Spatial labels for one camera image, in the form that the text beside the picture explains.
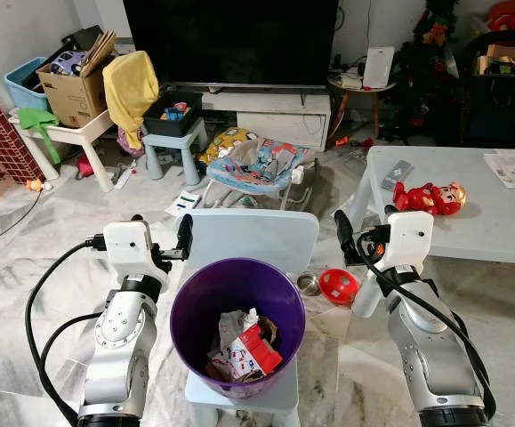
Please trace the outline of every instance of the metal bowl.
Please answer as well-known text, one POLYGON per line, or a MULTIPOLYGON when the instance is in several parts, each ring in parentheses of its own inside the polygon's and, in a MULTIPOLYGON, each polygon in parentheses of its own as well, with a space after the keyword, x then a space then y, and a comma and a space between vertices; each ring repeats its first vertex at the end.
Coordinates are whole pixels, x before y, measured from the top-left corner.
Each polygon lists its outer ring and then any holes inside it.
POLYGON ((318 278, 315 274, 302 273, 299 278, 296 279, 296 285, 306 296, 316 296, 320 294, 318 278))

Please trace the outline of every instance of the yellow cloth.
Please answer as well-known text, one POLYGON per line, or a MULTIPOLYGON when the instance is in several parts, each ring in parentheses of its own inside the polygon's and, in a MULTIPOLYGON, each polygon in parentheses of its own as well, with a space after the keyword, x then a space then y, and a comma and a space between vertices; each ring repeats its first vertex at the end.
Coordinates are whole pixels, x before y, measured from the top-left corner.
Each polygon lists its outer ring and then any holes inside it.
POLYGON ((137 130, 142 115, 158 99, 158 81, 144 51, 115 58, 103 69, 105 97, 111 120, 123 128, 132 149, 141 149, 137 130))

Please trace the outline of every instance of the remote control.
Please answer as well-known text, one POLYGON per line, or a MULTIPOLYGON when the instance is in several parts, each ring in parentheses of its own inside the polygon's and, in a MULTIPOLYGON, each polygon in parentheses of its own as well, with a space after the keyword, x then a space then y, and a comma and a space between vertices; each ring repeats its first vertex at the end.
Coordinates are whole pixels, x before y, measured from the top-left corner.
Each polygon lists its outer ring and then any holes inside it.
POLYGON ((396 183, 398 181, 402 181, 411 169, 411 163, 408 163, 405 160, 399 160, 398 163, 391 168, 390 172, 385 175, 385 178, 382 181, 382 188, 388 191, 393 191, 396 187, 396 183))

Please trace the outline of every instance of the green cloth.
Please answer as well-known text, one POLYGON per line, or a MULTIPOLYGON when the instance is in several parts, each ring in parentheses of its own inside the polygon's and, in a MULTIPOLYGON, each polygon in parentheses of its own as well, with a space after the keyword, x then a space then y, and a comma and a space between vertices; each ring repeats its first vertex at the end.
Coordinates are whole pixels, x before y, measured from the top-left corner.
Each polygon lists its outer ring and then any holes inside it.
POLYGON ((48 113, 44 109, 20 109, 18 110, 18 118, 20 119, 20 127, 24 130, 36 129, 42 138, 44 138, 45 146, 52 155, 52 160, 57 165, 61 159, 58 152, 50 140, 50 135, 47 134, 45 128, 47 126, 57 126, 60 120, 52 113, 48 113))

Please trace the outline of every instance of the purple bucket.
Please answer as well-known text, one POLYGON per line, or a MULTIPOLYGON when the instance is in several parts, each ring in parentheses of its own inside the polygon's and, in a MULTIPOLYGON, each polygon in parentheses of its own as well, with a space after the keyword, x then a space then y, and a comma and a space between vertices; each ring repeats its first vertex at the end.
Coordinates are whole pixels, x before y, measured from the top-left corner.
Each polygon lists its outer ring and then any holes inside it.
POLYGON ((230 399, 248 399, 267 390, 296 356, 304 335, 301 296, 280 270, 249 258, 230 258, 205 266, 176 295, 170 314, 170 334, 178 355, 190 371, 230 399), (277 370, 252 383, 225 383, 205 374, 206 356, 218 331, 220 314, 233 310, 268 317, 278 327, 283 357, 277 370))

